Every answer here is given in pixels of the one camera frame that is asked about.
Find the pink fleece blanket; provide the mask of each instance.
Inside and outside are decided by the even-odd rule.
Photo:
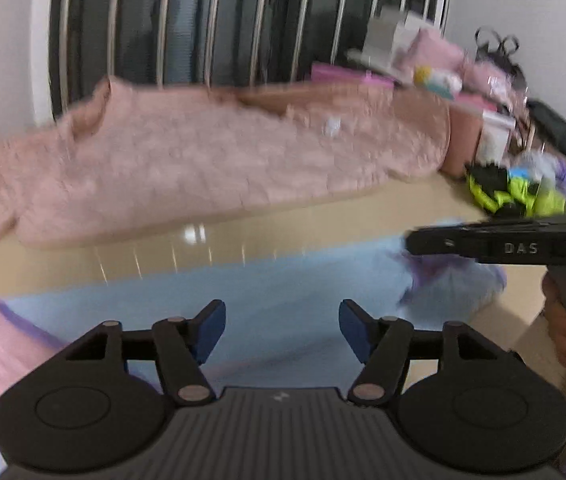
[[[397,109],[390,89],[353,88],[335,101],[343,121],[329,137],[313,124],[325,100],[291,110],[295,121],[200,87],[106,80],[55,127],[0,142],[0,237],[16,226],[25,244],[81,243],[438,169],[449,138],[440,100],[405,91]]]

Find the blue cloth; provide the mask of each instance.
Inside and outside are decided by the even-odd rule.
[[[346,392],[362,365],[339,331],[343,299],[356,301],[373,317],[399,316],[416,328],[439,330],[447,320],[467,322],[502,291],[494,266],[450,266],[399,304],[413,283],[405,258],[398,257],[402,250],[401,237],[383,238],[245,266],[22,296],[7,304],[71,341],[106,319],[120,320],[125,330],[147,329],[166,317],[193,317],[220,299],[227,305],[227,327],[203,367],[217,391],[238,385],[336,386]],[[129,368],[157,384],[153,365],[134,362]]]

